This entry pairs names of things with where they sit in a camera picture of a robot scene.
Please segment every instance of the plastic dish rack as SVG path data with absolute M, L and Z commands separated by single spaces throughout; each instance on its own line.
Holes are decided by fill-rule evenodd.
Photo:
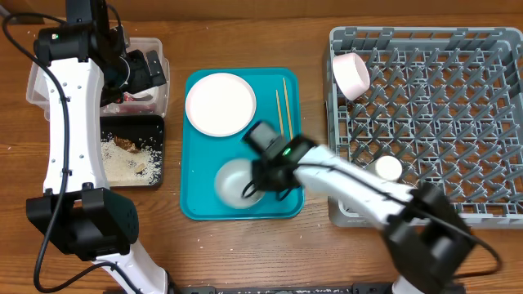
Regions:
M 469 225 L 523 228 L 522 40 L 511 28 L 333 29 L 324 57 L 330 148 L 361 167 L 395 156 L 400 181 L 440 186 Z M 349 52 L 371 77 L 355 101 L 330 69 Z M 329 216 L 369 225 L 333 199 Z

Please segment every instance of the chopsticks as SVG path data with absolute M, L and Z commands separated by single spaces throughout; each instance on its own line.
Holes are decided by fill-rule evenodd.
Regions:
M 291 111 L 288 107 L 288 95 L 287 95 L 287 83 L 285 82 L 284 78 L 284 93 L 285 93 L 285 105 L 287 106 L 287 120 L 288 120 L 288 132 L 290 134 L 291 140 L 293 139 L 293 125 L 291 122 Z M 281 132 L 282 136 L 285 136 L 284 132 L 284 123 L 281 118 L 281 108 L 279 107 L 279 94 L 278 90 L 276 90 L 276 104 L 278 105 L 278 118 L 279 118 L 279 131 Z
M 276 104 L 278 105 L 279 131 L 281 132 L 281 136 L 284 136 L 284 123 L 281 120 L 281 108 L 279 107 L 278 90 L 276 90 Z
M 285 78 L 284 78 L 284 91 L 285 91 L 285 104 L 287 105 L 288 132 L 289 132 L 289 134 L 291 136 L 291 140 L 292 140 L 293 139 L 293 125 L 291 123 L 291 111 L 289 110 L 289 107 L 288 107 L 287 83 L 285 82 Z

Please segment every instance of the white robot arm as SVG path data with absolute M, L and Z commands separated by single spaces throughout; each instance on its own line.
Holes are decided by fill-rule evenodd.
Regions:
M 468 227 L 434 186 L 415 189 L 381 179 L 303 136 L 287 143 L 264 122 L 257 122 L 244 141 L 261 159 L 253 162 L 253 180 L 242 197 L 257 190 L 279 193 L 302 185 L 341 201 L 381 232 L 402 274 L 391 288 L 393 294 L 442 293 L 475 245 L 466 237 Z M 424 216 L 443 220 L 465 236 L 433 222 L 418 234 L 409 223 Z

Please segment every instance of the black cable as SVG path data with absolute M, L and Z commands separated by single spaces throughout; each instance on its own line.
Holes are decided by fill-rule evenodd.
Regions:
M 42 17 L 49 20 L 54 20 L 60 24 L 65 24 L 66 22 L 60 19 L 55 18 L 54 16 L 48 16 L 44 15 L 42 13 L 36 13 L 36 12 L 22 12 L 22 13 L 15 13 L 11 14 L 9 16 L 6 16 L 6 18 L 2 22 L 2 30 L 4 34 L 6 35 L 6 38 L 18 49 L 20 50 L 24 55 L 26 55 L 29 59 L 31 59 L 36 65 L 38 65 L 53 81 L 53 83 L 56 86 L 56 90 L 60 94 L 60 102 L 62 105 L 62 111 L 64 114 L 64 164 L 62 166 L 62 182 L 60 185 L 60 192 L 58 193 L 58 200 L 56 201 L 55 205 L 55 211 L 53 212 L 51 216 L 51 220 L 49 221 L 49 226 L 47 227 L 46 233 L 44 234 L 42 245 L 40 247 L 40 251 L 38 253 L 38 257 L 36 260 L 36 264 L 34 266 L 34 274 L 33 274 L 33 283 L 34 286 L 42 293 L 52 293 L 57 292 L 59 290 L 64 289 L 65 287 L 68 287 L 70 284 L 76 282 L 84 275 L 92 272 L 95 269 L 98 269 L 102 266 L 110 266 L 112 270 L 116 270 L 123 278 L 123 280 L 127 283 L 127 285 L 135 292 L 135 293 L 141 293 L 140 290 L 134 286 L 134 284 L 129 280 L 129 277 L 114 263 L 112 262 L 101 262 L 97 265 L 92 265 L 82 271 L 81 273 L 75 275 L 65 283 L 62 283 L 59 286 L 52 287 L 52 288 L 45 288 L 40 283 L 40 270 L 42 268 L 43 263 L 43 257 L 45 255 L 45 252 L 47 250 L 47 245 L 49 244 L 49 239 L 51 238 L 52 231 L 54 229 L 55 223 L 57 222 L 59 212 L 61 210 L 61 205 L 64 200 L 65 190 L 67 188 L 67 180 L 69 177 L 69 110 L 67 107 L 67 98 L 65 97 L 64 89 L 61 87 L 60 82 L 58 82 L 58 79 L 56 76 L 52 73 L 49 68 L 42 63 L 40 60 L 38 60 L 36 57 L 34 57 L 31 53 L 29 53 L 25 48 L 23 48 L 9 33 L 9 30 L 7 29 L 7 26 L 9 25 L 9 21 L 11 21 L 13 18 L 20 17 L 20 16 L 32 16 L 32 17 Z
M 114 6 L 110 5 L 110 4 L 107 4 L 107 7 L 113 12 L 114 16 L 116 17 L 116 21 L 118 21 L 118 31 L 119 31 L 119 34 L 120 34 L 120 38 L 123 42 L 123 57 L 126 57 L 127 56 L 127 52 L 125 51 L 125 34 L 123 33 L 123 26 L 122 26 L 122 19 L 120 19 L 120 14 L 118 13 L 118 11 L 116 10 L 116 8 L 114 8 Z
M 336 171 L 336 172 L 339 172 L 341 173 L 342 175 L 344 176 L 347 176 L 349 178 L 351 178 L 352 180 L 358 182 L 360 185 L 363 185 L 365 188 L 367 189 L 370 189 L 372 191 L 374 191 L 376 194 L 380 194 L 382 195 L 383 197 L 385 197 L 387 200 L 390 200 L 392 202 L 395 202 L 395 203 L 398 203 L 400 205 L 403 205 L 405 207 L 408 207 L 409 210 L 411 210 L 412 212 L 418 214 L 419 216 L 422 216 L 423 218 L 427 218 L 435 223 L 437 223 L 438 225 L 441 225 L 441 226 L 444 226 L 445 228 L 447 229 L 451 229 L 453 230 L 454 232 L 462 235 L 463 237 L 469 239 L 470 241 L 472 241 L 473 243 L 476 243 L 476 244 L 479 244 L 480 246 L 482 246 L 484 249 L 486 249 L 486 251 L 488 251 L 492 257 L 496 260 L 496 267 L 493 268 L 493 269 L 488 269 L 488 270 L 484 270 L 484 271 L 478 271 L 478 272 L 472 272 L 472 273 L 466 273 L 466 274 L 457 274 L 457 275 L 454 275 L 453 276 L 453 279 L 457 279 L 457 278 L 471 278 L 471 277 L 481 277 L 481 276 L 486 276 L 486 275 L 491 275 L 491 274 L 495 274 L 495 273 L 498 273 L 502 267 L 503 267 L 503 261 L 501 259 L 501 256 L 485 241 L 481 240 L 480 238 L 472 235 L 472 234 L 469 234 L 468 232 L 465 232 L 464 230 L 458 228 L 457 226 L 455 225 L 451 225 L 449 224 L 448 222 L 436 217 L 436 216 L 433 216 L 431 215 L 430 213 L 427 213 L 427 212 L 424 212 L 423 210 L 421 209 L 418 209 L 416 207 L 413 207 L 412 205 L 409 205 L 408 202 L 406 201 L 402 201 L 402 200 L 399 200 L 398 198 L 390 195 L 389 193 L 387 192 L 383 192 L 381 191 L 380 189 L 377 189 L 375 188 L 374 186 L 372 186 L 371 184 L 367 183 L 366 181 L 364 180 L 361 180 L 359 177 L 357 176 L 354 176 L 352 175 L 351 173 L 347 172 L 347 171 L 343 171 L 342 169 L 340 168 L 337 168 L 335 166 L 329 166 L 329 165 L 326 165 L 326 164 L 321 164 L 321 163 L 297 163 L 297 164 L 289 164 L 289 165 L 285 165 L 285 166 L 282 166 L 282 167 L 277 167 L 276 169 L 280 170 L 280 169 L 285 169 L 285 168 L 291 168 L 291 169 L 297 169 L 298 167 L 322 167 L 322 168 L 326 168 L 326 169 L 329 169 L 330 171 Z M 242 191 L 242 198 L 248 198 L 250 196 L 252 196 L 254 193 L 257 192 L 257 188 L 256 186 L 253 187 L 253 191 L 251 191 L 251 193 L 245 195 L 245 193 L 247 192 L 247 190 L 251 187 L 251 186 L 254 186 L 254 180 L 251 180 L 244 188 L 244 190 Z

